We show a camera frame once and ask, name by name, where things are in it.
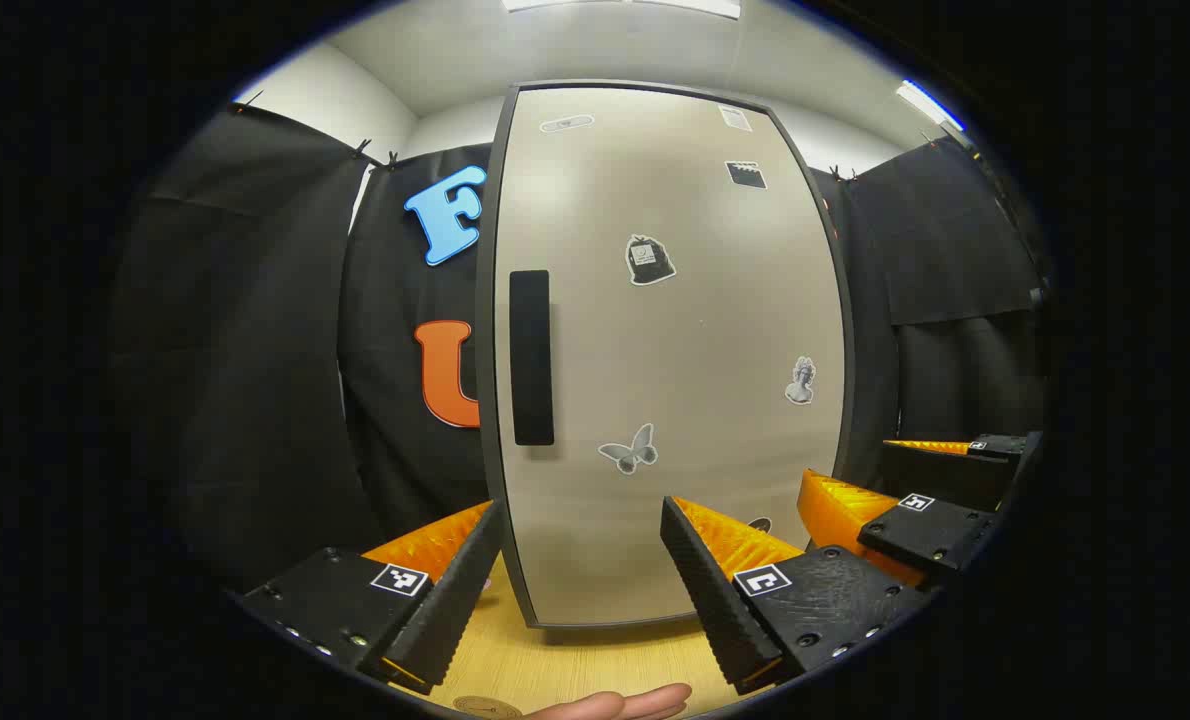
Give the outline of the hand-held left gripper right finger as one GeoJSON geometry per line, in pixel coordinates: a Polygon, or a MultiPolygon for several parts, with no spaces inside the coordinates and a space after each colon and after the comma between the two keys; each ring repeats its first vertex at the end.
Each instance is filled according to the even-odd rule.
{"type": "Polygon", "coordinates": [[[726,570],[720,551],[759,550],[768,536],[683,497],[662,501],[660,538],[720,674],[740,694],[833,674],[897,636],[935,597],[838,544],[726,570]],[[710,530],[724,530],[728,546],[708,541],[710,530]]]}

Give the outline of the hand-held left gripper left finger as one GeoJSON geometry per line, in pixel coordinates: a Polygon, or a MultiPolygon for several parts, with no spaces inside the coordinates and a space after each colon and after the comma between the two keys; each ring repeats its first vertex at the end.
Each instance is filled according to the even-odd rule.
{"type": "Polygon", "coordinates": [[[505,536],[494,501],[365,553],[321,547],[240,597],[330,664],[430,694],[444,683],[505,536]]]}

